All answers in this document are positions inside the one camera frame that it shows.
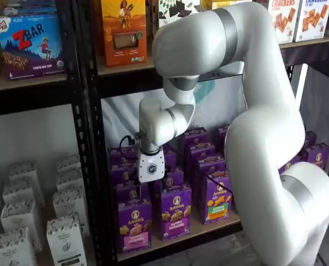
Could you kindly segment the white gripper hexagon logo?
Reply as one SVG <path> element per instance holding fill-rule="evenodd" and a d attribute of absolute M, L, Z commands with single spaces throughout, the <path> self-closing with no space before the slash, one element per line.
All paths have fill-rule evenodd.
<path fill-rule="evenodd" d="M 148 183 L 160 180 L 165 174 L 165 160 L 163 148 L 154 154 L 147 155 L 138 150 L 138 180 Z"/>

